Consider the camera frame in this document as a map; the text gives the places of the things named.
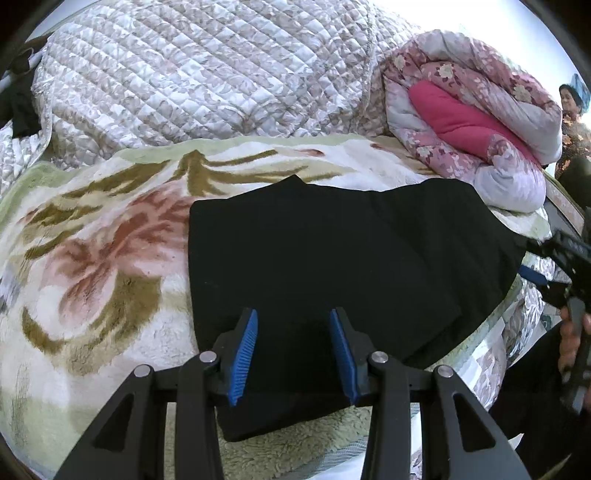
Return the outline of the person's right hand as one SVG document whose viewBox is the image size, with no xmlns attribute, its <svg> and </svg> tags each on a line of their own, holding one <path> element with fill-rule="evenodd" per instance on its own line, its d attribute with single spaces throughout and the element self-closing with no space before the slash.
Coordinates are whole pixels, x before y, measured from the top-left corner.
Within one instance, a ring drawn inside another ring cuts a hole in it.
<svg viewBox="0 0 591 480">
<path fill-rule="evenodd" d="M 580 334 L 577 332 L 574 322 L 567 307 L 560 310 L 562 319 L 560 328 L 560 356 L 558 360 L 558 369 L 561 374 L 573 367 L 576 354 L 580 346 Z"/>
</svg>

